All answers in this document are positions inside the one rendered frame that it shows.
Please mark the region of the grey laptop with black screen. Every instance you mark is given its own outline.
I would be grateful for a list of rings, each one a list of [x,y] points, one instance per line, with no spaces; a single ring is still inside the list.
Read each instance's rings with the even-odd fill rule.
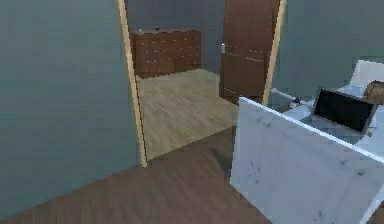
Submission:
[[[320,89],[312,113],[301,122],[350,144],[366,134],[378,105],[336,90]]]

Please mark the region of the brown chest of drawers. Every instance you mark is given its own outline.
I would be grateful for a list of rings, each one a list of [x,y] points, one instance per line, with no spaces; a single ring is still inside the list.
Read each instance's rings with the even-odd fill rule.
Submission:
[[[133,32],[132,54],[135,74],[151,78],[201,67],[199,30]]]

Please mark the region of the brown round object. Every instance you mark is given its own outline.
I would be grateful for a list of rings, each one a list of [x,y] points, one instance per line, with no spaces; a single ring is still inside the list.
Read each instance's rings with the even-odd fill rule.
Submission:
[[[384,82],[377,80],[370,82],[364,91],[364,98],[375,104],[384,105]]]

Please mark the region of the brown room door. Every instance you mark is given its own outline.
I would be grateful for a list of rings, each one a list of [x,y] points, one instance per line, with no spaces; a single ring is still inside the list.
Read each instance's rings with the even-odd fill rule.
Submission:
[[[261,102],[264,94],[280,0],[227,0],[219,96]]]

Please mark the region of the white marble desk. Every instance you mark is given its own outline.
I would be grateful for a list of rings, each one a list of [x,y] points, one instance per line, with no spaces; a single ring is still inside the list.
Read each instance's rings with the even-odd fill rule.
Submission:
[[[352,145],[239,99],[230,184],[273,224],[377,224],[384,220],[384,106]]]

